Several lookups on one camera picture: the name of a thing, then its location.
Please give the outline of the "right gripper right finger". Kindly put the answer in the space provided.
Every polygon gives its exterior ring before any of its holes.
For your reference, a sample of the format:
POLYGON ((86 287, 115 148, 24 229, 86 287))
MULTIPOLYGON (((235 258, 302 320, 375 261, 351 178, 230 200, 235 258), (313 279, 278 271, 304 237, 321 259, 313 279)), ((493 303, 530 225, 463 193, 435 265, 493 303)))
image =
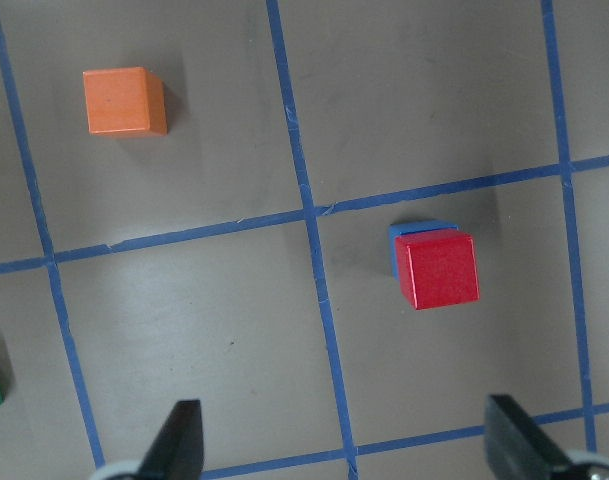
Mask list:
POLYGON ((493 394, 484 409, 484 451, 496 479, 564 479, 571 459, 507 394, 493 394))

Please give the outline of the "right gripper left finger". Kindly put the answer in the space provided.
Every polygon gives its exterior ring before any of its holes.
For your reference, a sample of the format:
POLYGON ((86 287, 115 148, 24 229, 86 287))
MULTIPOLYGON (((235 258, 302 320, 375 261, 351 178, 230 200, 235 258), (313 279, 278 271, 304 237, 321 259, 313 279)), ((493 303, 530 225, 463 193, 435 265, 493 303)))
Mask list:
POLYGON ((199 479, 204 466, 201 402, 178 401, 137 470, 138 479, 199 479))

